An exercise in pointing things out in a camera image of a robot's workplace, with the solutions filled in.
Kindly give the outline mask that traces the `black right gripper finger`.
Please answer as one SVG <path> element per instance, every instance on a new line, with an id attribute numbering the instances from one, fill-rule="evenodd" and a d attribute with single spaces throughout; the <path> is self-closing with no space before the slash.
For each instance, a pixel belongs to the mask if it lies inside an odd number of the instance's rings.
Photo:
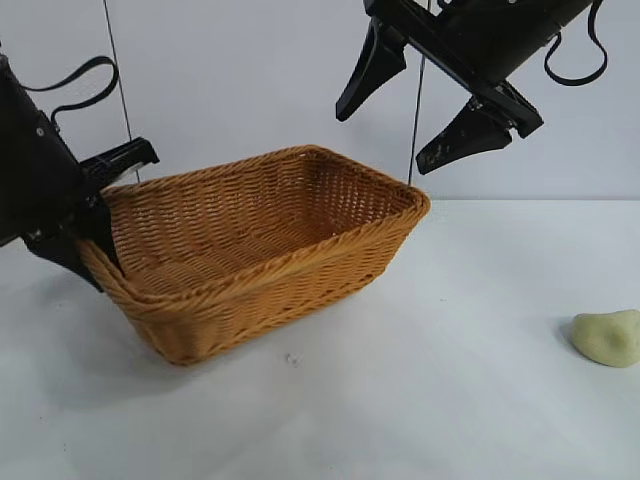
<path id="1" fill-rule="evenodd" d="M 346 121 L 382 85 L 406 69 L 405 37 L 372 17 L 354 70 L 335 104 L 336 119 Z"/>
<path id="2" fill-rule="evenodd" d="M 459 159 L 503 149 L 512 141 L 511 127 L 496 108 L 472 97 L 416 155 L 419 173 L 428 174 Z"/>

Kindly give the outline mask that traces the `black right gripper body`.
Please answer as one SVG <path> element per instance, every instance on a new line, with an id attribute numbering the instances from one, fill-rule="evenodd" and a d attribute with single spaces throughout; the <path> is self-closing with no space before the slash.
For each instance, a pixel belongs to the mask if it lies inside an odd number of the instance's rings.
<path id="1" fill-rule="evenodd" d="M 560 30 L 544 1 L 464 1 L 439 15 L 414 1 L 366 1 L 364 7 L 481 103 L 499 111 L 520 137 L 543 124 L 535 107 L 506 79 Z"/>

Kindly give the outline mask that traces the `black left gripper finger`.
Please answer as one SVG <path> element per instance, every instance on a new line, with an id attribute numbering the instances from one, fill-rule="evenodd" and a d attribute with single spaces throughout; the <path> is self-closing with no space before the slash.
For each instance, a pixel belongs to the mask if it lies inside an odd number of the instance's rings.
<path id="1" fill-rule="evenodd" d="M 97 291 L 102 291 L 103 288 L 81 258 L 77 244 L 79 240 L 86 239 L 81 238 L 76 230 L 75 219 L 40 227 L 23 235 L 24 244 L 32 254 L 71 271 Z"/>
<path id="2" fill-rule="evenodd" d="M 111 211 L 101 196 L 86 197 L 75 214 L 80 237 L 92 241 L 117 268 L 120 268 L 112 235 Z"/>

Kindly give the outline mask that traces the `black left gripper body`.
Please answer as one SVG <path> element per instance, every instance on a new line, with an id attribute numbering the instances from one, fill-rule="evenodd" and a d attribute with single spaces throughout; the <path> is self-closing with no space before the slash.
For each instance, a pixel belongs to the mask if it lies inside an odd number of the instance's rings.
<path id="1" fill-rule="evenodd" d="M 61 138 L 56 116 L 106 99 L 117 87 L 118 67 L 111 59 L 90 59 L 63 80 L 39 89 L 61 88 L 99 66 L 111 68 L 111 79 L 102 91 L 47 115 L 29 96 L 37 89 L 21 84 L 9 61 L 1 61 L 2 245 L 67 218 L 86 197 L 99 196 L 125 175 L 159 162 L 151 143 L 141 137 L 82 162 Z"/>

